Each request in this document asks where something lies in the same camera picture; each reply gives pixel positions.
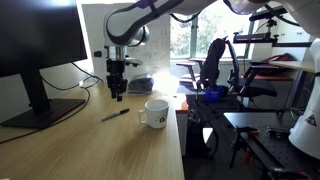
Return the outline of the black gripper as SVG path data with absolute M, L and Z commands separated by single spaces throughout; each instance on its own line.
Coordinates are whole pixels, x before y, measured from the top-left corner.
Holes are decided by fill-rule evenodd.
M 125 70 L 124 61 L 113 61 L 111 59 L 107 60 L 107 84 L 111 89 L 112 99 L 116 98 L 117 101 L 122 101 L 122 93 L 126 91 L 127 80 L 123 78 L 123 73 Z

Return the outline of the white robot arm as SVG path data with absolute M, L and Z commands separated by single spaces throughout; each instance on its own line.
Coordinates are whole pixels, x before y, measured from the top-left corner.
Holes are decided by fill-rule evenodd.
M 107 46 L 137 46 L 142 28 L 164 14 L 192 15 L 217 0 L 137 0 L 107 12 L 103 33 Z M 281 4 L 305 32 L 312 35 L 309 51 L 314 62 L 314 85 L 304 114 L 290 130 L 289 141 L 302 152 L 320 159 L 320 0 L 224 0 L 239 15 L 251 14 L 271 1 Z

